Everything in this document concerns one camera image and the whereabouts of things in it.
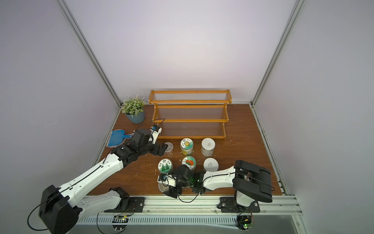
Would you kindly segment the small clear cup dark contents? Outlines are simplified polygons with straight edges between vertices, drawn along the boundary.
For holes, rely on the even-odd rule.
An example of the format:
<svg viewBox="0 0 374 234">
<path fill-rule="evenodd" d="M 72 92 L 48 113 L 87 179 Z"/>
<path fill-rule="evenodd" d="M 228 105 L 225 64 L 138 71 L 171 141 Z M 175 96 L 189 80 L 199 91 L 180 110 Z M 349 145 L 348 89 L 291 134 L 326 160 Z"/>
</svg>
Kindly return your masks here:
<svg viewBox="0 0 374 234">
<path fill-rule="evenodd" d="M 165 150 L 165 154 L 171 154 L 173 152 L 173 144 L 171 142 L 165 142 L 165 144 L 167 145 L 167 148 Z"/>
</svg>

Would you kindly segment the small yellow clear-lid cup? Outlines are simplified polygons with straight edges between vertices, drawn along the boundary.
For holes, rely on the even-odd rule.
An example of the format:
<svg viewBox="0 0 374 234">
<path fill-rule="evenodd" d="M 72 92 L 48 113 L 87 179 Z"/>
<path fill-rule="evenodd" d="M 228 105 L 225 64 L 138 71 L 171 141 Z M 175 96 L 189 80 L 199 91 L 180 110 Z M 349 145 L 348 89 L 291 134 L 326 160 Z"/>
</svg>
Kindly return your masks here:
<svg viewBox="0 0 374 234">
<path fill-rule="evenodd" d="M 160 190 L 161 193 L 165 193 L 165 192 L 169 191 L 170 186 L 169 185 L 165 185 L 163 183 L 159 183 L 158 184 L 158 188 L 159 188 L 159 190 Z"/>
</svg>

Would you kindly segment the green tree lid seed jar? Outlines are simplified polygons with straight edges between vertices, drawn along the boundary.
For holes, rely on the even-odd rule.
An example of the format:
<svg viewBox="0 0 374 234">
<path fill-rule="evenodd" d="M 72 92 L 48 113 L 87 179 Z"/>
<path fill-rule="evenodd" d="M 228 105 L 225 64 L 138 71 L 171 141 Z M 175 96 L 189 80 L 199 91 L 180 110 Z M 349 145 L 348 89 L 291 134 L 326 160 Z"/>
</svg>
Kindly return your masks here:
<svg viewBox="0 0 374 234">
<path fill-rule="evenodd" d="M 158 170 L 162 174 L 168 174 L 173 170 L 173 163 L 170 159 L 161 159 L 158 163 Z"/>
</svg>

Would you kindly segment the sunflower lid seed jar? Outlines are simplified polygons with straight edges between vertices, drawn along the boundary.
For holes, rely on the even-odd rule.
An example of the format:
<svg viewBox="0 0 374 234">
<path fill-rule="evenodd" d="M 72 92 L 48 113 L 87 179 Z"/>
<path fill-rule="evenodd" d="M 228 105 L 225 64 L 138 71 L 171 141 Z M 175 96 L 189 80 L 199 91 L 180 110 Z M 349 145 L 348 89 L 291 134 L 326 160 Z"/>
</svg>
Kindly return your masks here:
<svg viewBox="0 0 374 234">
<path fill-rule="evenodd" d="M 190 138 L 184 138 L 180 142 L 181 153 L 185 156 L 191 156 L 194 149 L 193 140 Z"/>
</svg>

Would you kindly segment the tomato lid seed jar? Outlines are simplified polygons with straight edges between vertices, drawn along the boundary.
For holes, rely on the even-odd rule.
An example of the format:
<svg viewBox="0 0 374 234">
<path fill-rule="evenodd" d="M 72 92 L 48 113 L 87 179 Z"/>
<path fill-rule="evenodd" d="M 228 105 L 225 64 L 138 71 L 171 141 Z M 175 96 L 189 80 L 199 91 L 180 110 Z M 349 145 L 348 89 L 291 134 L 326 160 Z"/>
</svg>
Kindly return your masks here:
<svg viewBox="0 0 374 234">
<path fill-rule="evenodd" d="M 197 166 L 196 159 L 193 156 L 184 157 L 182 160 L 182 164 L 186 165 L 191 171 L 194 171 Z"/>
</svg>

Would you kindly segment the white label jar bottom shelf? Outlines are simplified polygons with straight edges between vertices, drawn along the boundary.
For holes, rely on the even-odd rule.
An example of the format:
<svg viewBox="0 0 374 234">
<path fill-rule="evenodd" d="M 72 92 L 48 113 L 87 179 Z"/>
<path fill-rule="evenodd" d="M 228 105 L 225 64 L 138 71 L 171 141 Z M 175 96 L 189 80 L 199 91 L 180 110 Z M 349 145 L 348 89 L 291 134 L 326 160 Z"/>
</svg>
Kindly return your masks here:
<svg viewBox="0 0 374 234">
<path fill-rule="evenodd" d="M 216 172 L 219 169 L 219 163 L 216 159 L 214 158 L 207 158 L 204 161 L 204 170 L 208 172 Z"/>
</svg>

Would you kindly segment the white lid seed jar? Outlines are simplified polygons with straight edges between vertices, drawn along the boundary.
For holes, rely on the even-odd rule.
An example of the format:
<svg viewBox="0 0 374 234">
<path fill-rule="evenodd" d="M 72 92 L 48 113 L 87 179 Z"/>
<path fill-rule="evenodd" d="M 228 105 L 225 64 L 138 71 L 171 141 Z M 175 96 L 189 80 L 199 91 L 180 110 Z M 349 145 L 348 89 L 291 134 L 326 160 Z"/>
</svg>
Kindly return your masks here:
<svg viewBox="0 0 374 234">
<path fill-rule="evenodd" d="M 211 157 L 215 149 L 215 141 L 212 138 L 204 138 L 201 142 L 201 152 L 205 157 Z"/>
</svg>

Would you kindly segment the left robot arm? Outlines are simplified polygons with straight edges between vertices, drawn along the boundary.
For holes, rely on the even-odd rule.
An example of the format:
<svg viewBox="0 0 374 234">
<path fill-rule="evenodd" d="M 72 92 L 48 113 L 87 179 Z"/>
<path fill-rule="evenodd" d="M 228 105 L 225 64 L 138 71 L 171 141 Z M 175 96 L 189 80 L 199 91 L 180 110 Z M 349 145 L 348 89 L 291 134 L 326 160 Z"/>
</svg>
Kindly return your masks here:
<svg viewBox="0 0 374 234">
<path fill-rule="evenodd" d="M 42 193 L 39 217 L 53 234 L 66 234 L 78 221 L 104 211 L 122 212 L 130 207 L 129 194 L 122 188 L 87 198 L 95 187 L 121 171 L 140 156 L 151 153 L 162 156 L 167 145 L 157 143 L 162 132 L 158 125 L 137 129 L 133 136 L 112 151 L 97 165 L 59 187 L 53 185 Z"/>
</svg>

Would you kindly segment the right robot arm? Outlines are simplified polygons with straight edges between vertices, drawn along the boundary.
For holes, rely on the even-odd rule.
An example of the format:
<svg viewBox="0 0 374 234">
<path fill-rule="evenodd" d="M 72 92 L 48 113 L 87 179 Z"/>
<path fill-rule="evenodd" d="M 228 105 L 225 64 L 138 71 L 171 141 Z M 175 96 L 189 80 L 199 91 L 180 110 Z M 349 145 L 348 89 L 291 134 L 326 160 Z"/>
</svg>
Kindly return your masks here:
<svg viewBox="0 0 374 234">
<path fill-rule="evenodd" d="M 261 166 L 237 160 L 235 165 L 221 171 L 191 171 L 181 165 L 173 174 L 160 174 L 157 182 L 165 188 L 163 194 L 179 198 L 182 190 L 190 188 L 193 193 L 202 195 L 219 188 L 233 188 L 236 191 L 236 203 L 249 206 L 253 201 L 272 202 L 271 172 Z"/>
</svg>

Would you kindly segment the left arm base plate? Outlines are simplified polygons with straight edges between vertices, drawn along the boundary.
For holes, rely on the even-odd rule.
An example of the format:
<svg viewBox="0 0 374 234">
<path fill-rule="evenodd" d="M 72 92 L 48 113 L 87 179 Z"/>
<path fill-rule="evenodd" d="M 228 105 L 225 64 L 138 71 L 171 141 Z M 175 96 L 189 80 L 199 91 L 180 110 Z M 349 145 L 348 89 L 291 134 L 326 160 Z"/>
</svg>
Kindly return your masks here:
<svg viewBox="0 0 374 234">
<path fill-rule="evenodd" d="M 141 213 L 145 205 L 145 197 L 129 197 L 122 199 L 120 204 L 112 209 L 106 210 L 105 213 Z"/>
</svg>

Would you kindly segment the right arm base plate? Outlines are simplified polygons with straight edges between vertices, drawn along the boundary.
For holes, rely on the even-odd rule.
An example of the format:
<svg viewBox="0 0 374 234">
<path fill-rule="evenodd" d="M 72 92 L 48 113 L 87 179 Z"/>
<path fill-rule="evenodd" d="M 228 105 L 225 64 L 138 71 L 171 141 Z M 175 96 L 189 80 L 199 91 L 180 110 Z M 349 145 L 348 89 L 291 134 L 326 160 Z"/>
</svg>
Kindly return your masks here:
<svg viewBox="0 0 374 234">
<path fill-rule="evenodd" d="M 260 206 L 257 200 L 250 199 L 248 206 L 239 205 L 234 197 L 220 197 L 216 206 L 222 213 L 259 213 Z"/>
</svg>

